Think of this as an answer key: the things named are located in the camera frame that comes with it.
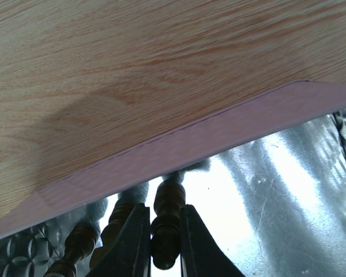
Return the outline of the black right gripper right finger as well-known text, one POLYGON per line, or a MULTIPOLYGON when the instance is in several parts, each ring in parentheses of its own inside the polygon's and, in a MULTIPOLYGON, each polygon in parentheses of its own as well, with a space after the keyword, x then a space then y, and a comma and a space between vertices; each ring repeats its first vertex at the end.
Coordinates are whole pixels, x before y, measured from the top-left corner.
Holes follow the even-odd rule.
POLYGON ((244 274, 221 251, 193 205, 180 211, 182 276, 236 277, 244 274))

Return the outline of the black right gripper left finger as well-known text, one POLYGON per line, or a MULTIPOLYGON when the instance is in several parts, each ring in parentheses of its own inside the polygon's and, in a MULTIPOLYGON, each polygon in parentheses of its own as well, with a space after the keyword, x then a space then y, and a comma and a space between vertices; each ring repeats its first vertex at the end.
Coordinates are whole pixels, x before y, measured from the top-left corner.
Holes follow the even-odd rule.
POLYGON ((137 204, 116 241, 87 274, 91 277, 146 277, 151 275, 150 211, 137 204))

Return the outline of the dark king piece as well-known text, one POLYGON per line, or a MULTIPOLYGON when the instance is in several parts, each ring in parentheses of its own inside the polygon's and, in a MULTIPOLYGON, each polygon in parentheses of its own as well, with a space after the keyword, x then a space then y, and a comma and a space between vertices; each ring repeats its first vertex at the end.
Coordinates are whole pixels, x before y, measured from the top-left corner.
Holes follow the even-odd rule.
POLYGON ((180 254, 180 211, 185 205, 182 177, 174 171, 158 186, 153 203, 156 218, 151 224, 151 256, 160 270, 172 268, 180 254))

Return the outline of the silver metal tin tray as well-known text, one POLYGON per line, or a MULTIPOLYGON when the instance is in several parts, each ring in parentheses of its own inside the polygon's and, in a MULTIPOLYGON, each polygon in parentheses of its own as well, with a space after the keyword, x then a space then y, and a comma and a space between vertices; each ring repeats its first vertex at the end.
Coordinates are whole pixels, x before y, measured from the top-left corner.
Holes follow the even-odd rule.
POLYGON ((149 207, 178 170, 247 276, 346 276, 346 84, 295 81, 36 191, 0 220, 0 276, 43 276, 77 223, 102 230, 120 190, 149 207))

